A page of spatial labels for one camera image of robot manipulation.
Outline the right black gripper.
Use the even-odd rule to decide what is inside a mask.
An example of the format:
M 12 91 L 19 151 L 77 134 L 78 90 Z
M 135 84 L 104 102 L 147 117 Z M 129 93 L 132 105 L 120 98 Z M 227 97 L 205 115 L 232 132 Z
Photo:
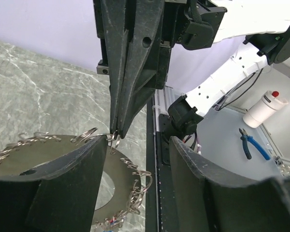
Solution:
M 123 139 L 153 94 L 147 88 L 164 88 L 174 45 L 209 48 L 226 11 L 208 0 L 94 1 L 97 73 L 109 75 L 111 133 Z

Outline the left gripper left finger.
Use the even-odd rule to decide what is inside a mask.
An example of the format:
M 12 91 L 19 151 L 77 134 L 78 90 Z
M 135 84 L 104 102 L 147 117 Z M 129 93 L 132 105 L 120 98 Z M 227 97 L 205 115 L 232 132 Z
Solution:
M 35 135 L 0 151 L 0 232 L 88 232 L 106 136 Z

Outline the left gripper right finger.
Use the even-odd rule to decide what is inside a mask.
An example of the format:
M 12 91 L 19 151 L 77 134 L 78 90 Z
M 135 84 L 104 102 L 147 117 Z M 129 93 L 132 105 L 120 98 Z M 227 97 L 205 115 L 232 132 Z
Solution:
M 262 181 L 232 173 L 171 137 L 181 232 L 290 232 L 290 176 Z

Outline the blue tag key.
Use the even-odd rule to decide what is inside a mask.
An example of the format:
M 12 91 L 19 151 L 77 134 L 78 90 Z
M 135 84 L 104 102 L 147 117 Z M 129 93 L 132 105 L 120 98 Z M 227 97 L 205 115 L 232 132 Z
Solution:
M 113 215 L 113 216 L 111 217 L 111 219 L 109 219 L 109 224 L 110 224 L 110 225 L 116 224 L 117 221 L 118 221 L 118 216 L 117 216 L 117 215 Z

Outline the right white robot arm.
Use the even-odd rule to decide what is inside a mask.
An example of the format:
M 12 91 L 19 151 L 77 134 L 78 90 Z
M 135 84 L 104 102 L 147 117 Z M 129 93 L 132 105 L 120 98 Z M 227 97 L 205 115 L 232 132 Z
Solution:
M 110 133 L 124 138 L 163 89 L 175 44 L 210 48 L 242 36 L 227 61 L 168 109 L 170 136 L 195 132 L 210 108 L 243 79 L 290 57 L 290 0 L 96 0 L 100 74 L 110 80 Z

